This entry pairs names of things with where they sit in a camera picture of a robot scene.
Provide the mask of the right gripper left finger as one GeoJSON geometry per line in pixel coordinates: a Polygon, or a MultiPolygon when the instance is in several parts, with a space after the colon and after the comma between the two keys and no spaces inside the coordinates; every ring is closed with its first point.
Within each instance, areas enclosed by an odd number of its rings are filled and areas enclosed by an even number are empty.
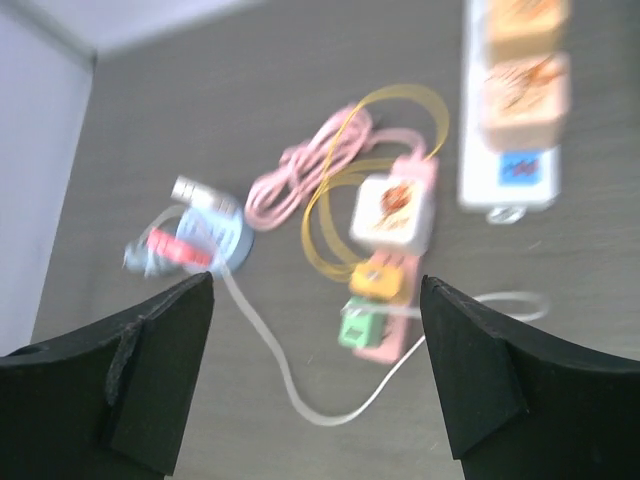
{"type": "Polygon", "coordinates": [[[1,360],[5,479],[162,479],[177,465],[214,307],[194,275],[1,360]]]}

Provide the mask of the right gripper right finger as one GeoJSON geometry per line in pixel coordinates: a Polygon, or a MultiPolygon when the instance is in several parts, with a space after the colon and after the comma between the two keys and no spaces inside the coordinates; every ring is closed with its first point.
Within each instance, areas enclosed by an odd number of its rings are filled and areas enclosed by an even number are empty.
{"type": "Polygon", "coordinates": [[[468,479],[635,479],[639,364],[425,277],[420,308],[450,449],[468,479]]]}

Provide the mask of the pink power strip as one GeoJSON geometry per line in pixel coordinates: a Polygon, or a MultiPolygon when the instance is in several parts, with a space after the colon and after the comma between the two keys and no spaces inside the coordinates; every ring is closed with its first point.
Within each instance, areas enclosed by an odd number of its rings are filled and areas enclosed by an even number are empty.
{"type": "MultiPolygon", "coordinates": [[[[408,176],[426,183],[432,194],[433,220],[431,234],[435,216],[435,184],[438,167],[439,162],[436,159],[420,161],[409,157],[401,157],[393,163],[391,172],[387,174],[408,176]]],[[[375,363],[393,364],[400,360],[400,358],[405,354],[407,351],[407,339],[410,331],[409,315],[399,311],[392,313],[390,309],[392,307],[401,308],[412,305],[416,295],[419,270],[422,267],[422,259],[424,255],[411,256],[387,250],[374,250],[373,255],[369,259],[358,263],[371,262],[399,267],[404,272],[404,285],[401,293],[392,300],[368,298],[375,302],[384,303],[388,306],[388,336],[383,341],[382,345],[377,348],[351,349],[355,356],[375,363]]]]}

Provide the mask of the red pink charger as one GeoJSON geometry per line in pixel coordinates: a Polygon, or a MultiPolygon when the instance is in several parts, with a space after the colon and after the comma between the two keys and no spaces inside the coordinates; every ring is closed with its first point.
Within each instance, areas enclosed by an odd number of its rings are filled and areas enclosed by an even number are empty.
{"type": "Polygon", "coordinates": [[[152,252],[180,265],[207,267],[213,259],[208,252],[179,240],[159,228],[151,229],[147,237],[147,246],[152,252]]]}

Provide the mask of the green plug adapter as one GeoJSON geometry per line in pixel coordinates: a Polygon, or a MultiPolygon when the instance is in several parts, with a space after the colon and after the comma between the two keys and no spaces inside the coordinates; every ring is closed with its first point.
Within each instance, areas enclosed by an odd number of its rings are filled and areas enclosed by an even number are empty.
{"type": "Polygon", "coordinates": [[[338,343],[345,348],[377,348],[388,336],[386,304],[352,296],[341,309],[338,343]]]}

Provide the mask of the yellow charger block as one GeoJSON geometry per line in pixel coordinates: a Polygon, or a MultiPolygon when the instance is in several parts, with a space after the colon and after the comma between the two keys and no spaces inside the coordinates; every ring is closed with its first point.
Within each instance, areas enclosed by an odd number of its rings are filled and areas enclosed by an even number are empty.
{"type": "Polygon", "coordinates": [[[371,262],[358,264],[349,281],[352,293],[379,300],[394,299],[403,285],[404,272],[399,267],[371,262]]]}

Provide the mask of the white multicolour power strip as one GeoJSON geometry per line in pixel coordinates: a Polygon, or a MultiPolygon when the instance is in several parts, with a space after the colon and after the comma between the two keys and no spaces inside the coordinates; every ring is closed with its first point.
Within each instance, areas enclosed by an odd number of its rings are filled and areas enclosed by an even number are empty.
{"type": "Polygon", "coordinates": [[[560,193],[560,148],[496,153],[480,128],[487,73],[485,14],[488,3],[464,3],[457,199],[493,225],[509,225],[528,212],[548,209],[560,193]]]}

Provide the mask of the white cube socket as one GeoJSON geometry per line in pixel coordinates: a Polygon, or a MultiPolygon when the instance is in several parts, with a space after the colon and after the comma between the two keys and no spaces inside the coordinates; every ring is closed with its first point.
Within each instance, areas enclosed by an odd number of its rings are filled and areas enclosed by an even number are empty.
{"type": "Polygon", "coordinates": [[[349,237],[369,250],[426,253],[433,220],[426,183],[402,175],[370,175],[359,186],[349,237]]]}

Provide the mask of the pink cube socket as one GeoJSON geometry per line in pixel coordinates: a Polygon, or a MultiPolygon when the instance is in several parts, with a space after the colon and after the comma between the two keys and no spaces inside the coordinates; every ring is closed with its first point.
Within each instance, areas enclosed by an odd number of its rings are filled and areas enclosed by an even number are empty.
{"type": "Polygon", "coordinates": [[[526,57],[488,70],[480,127],[495,152],[546,150],[559,144],[569,110],[569,56],[526,57]]]}

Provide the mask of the orange cube socket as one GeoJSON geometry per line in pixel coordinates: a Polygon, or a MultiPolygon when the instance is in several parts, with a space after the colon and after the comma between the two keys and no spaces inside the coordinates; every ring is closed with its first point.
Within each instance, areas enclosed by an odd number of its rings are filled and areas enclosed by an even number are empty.
{"type": "Polygon", "coordinates": [[[571,2],[489,1],[485,15],[487,47],[493,63],[557,50],[571,13],[571,2]]]}

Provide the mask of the white charger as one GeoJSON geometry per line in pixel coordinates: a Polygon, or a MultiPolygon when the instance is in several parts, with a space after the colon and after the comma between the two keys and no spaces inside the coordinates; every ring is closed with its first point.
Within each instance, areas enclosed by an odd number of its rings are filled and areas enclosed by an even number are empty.
{"type": "Polygon", "coordinates": [[[184,176],[177,177],[171,198],[225,216],[233,216],[238,210],[237,202],[230,195],[184,176]]]}

